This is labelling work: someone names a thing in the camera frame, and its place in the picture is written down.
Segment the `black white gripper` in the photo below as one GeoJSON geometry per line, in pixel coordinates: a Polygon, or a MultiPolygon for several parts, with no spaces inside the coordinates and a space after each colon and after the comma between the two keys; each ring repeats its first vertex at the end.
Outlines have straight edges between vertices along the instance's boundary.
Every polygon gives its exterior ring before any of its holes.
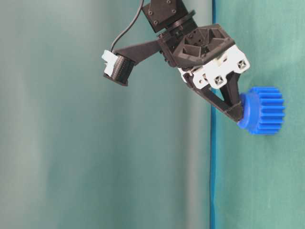
{"type": "Polygon", "coordinates": [[[189,88],[233,121],[243,118],[238,80],[250,63],[219,24],[167,30],[157,41],[168,64],[179,69],[189,88]],[[211,87],[220,89],[224,100],[211,87]]]}

